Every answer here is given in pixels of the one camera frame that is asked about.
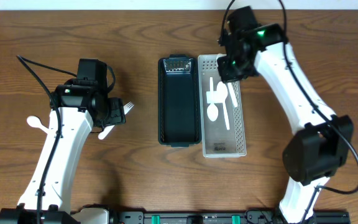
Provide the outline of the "white plastic fork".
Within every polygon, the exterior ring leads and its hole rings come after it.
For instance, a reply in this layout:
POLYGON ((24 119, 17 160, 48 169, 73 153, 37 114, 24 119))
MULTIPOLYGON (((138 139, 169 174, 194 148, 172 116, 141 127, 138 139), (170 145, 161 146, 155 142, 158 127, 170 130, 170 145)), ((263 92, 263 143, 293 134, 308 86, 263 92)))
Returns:
MULTIPOLYGON (((124 105, 123 109, 124 109, 124 114, 128 114, 128 112, 130 112, 130 110, 134 107, 134 104, 132 102, 127 103, 126 105, 124 105)), ((106 128, 104 128, 104 130, 98 134, 98 139, 99 140, 103 140, 106 138, 106 136, 111 132, 111 130, 114 128, 114 125, 111 126, 107 126, 106 128)))

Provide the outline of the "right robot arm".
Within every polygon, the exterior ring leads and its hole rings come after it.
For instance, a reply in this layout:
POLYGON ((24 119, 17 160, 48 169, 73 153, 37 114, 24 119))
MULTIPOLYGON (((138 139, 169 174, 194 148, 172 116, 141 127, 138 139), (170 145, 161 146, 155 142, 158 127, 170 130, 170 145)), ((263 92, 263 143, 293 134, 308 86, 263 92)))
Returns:
POLYGON ((261 76, 283 108, 293 133, 282 154, 289 175, 278 212, 283 223, 314 222, 313 207, 328 180, 346 163, 353 123, 319 97, 298 64, 286 28, 262 25, 249 6, 225 13, 217 59, 224 83, 261 76))

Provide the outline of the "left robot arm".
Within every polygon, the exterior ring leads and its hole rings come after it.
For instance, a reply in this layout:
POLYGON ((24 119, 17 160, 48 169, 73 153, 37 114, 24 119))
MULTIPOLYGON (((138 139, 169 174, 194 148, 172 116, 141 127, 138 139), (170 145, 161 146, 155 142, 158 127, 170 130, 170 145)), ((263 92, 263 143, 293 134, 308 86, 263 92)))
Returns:
POLYGON ((50 99, 49 126, 37 126, 46 134, 37 167, 16 208, 3 208, 0 223, 114 223, 107 207, 90 205, 71 212, 71 190, 82 148, 93 128, 107 133, 124 124, 120 98, 110 98, 115 83, 108 81, 112 68, 91 58, 82 58, 78 71, 54 91, 50 99))

